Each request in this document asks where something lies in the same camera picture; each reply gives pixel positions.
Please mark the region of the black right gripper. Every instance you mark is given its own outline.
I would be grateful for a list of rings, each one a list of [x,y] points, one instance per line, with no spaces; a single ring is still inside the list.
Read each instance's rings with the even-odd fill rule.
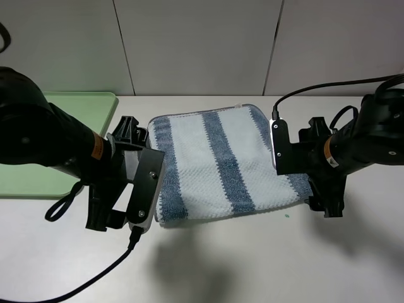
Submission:
[[[311,143],[308,152],[308,175],[312,195],[307,204],[312,211],[323,211],[325,218],[340,218],[345,207],[347,178],[337,173],[327,162],[324,144],[331,136],[324,117],[312,117],[309,128],[299,130],[299,142]]]

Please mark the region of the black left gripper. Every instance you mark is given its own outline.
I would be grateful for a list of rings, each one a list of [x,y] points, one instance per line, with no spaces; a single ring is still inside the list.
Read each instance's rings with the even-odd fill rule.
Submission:
[[[138,125],[134,117],[122,116],[106,139],[92,133],[91,152],[80,162],[80,180],[90,185],[87,229],[121,229],[128,222],[126,213],[113,207],[134,182],[140,151],[148,146],[148,130]]]

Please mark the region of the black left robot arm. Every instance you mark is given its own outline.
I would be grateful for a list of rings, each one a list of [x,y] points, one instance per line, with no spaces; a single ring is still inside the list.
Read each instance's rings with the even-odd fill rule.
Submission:
[[[113,209],[126,184],[124,151],[145,146],[148,132],[131,116],[121,118],[104,139],[88,126],[49,103],[27,76],[1,68],[1,163],[37,164],[78,178],[69,194],[52,205],[45,219],[55,222],[82,187],[89,188],[86,228],[121,229],[126,217]]]

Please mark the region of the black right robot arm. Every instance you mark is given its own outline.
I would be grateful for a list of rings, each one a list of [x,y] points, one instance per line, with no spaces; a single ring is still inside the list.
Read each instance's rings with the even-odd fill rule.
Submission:
[[[341,217],[347,176],[373,164],[403,165],[403,74],[362,98],[360,108],[344,107],[330,125],[313,117],[299,131],[312,143],[304,163],[312,189],[306,203],[326,218]]]

